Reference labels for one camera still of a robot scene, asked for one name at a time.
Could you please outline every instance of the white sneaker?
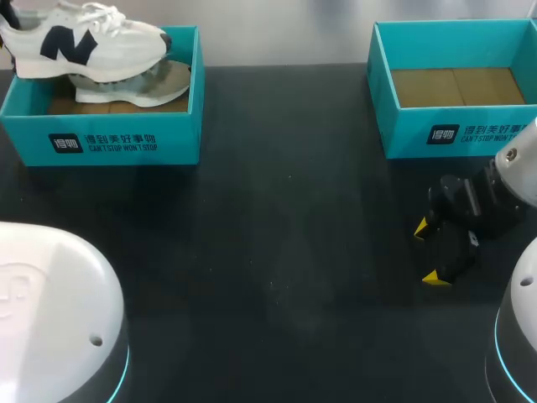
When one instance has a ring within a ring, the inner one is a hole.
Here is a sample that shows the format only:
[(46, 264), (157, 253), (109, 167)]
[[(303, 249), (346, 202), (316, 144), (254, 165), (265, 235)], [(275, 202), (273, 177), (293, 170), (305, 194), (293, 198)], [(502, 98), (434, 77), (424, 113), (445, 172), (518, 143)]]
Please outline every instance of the white sneaker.
[(82, 103), (130, 102), (138, 107), (157, 107), (172, 102), (190, 87), (190, 68), (162, 60), (150, 71), (118, 83), (98, 84), (83, 76), (69, 76)]
[(80, 74), (96, 82), (121, 81), (151, 69), (171, 47), (162, 29), (99, 3), (60, 1), (33, 12), (13, 7), (13, 14), (19, 29), (0, 16), (0, 36), (21, 78)]

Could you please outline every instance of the teal box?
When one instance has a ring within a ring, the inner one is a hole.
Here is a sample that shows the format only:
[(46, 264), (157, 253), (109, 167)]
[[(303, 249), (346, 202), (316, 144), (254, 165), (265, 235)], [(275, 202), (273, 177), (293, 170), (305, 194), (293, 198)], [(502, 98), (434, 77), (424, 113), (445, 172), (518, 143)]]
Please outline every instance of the teal box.
[[(173, 40), (169, 58), (191, 65), (188, 112), (51, 116), (46, 111), (52, 81), (15, 77), (0, 120), (22, 161), (27, 166), (197, 164), (205, 93), (200, 34), (197, 27), (164, 30)], [(70, 140), (70, 147), (58, 149), (55, 139), (62, 145)]]
[[(509, 67), (526, 105), (401, 107), (391, 70)], [(376, 23), (368, 83), (387, 158), (494, 155), (537, 116), (528, 19)]]

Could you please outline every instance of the shoelace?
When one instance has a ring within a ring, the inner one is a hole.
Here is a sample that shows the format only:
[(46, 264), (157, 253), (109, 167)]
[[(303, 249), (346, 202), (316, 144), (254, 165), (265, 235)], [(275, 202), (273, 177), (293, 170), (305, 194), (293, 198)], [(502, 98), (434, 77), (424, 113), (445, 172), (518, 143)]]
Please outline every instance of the shoelace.
[(93, 23), (97, 32), (110, 33), (112, 37), (119, 34), (126, 17), (116, 7), (100, 3), (86, 3), (82, 6), (84, 13), (78, 18), (80, 24)]

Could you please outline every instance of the white wall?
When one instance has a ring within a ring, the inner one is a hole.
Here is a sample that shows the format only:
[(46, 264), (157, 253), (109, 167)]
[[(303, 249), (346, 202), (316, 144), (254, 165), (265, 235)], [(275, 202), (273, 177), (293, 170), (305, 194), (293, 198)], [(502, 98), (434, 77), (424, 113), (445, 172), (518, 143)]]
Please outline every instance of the white wall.
[[(531, 4), (531, 0), (114, 1), (131, 19), (199, 25), (208, 65), (365, 61), (376, 20), (521, 18)], [(14, 3), (21, 8), (46, 8), (55, 0)], [(5, 50), (1, 53), (0, 68), (8, 68), (9, 58)]]

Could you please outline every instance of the table surface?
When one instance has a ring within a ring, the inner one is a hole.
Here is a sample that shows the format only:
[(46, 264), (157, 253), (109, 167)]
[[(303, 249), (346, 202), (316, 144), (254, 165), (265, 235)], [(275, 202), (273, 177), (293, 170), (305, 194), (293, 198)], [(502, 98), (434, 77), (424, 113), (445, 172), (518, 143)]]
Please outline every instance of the table surface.
[(132, 403), (489, 402), (484, 354), (537, 217), (449, 288), (420, 282), (412, 238), (429, 185), (486, 160), (387, 161), (365, 65), (208, 68), (196, 169), (26, 170), (2, 132), (0, 220), (110, 260)]

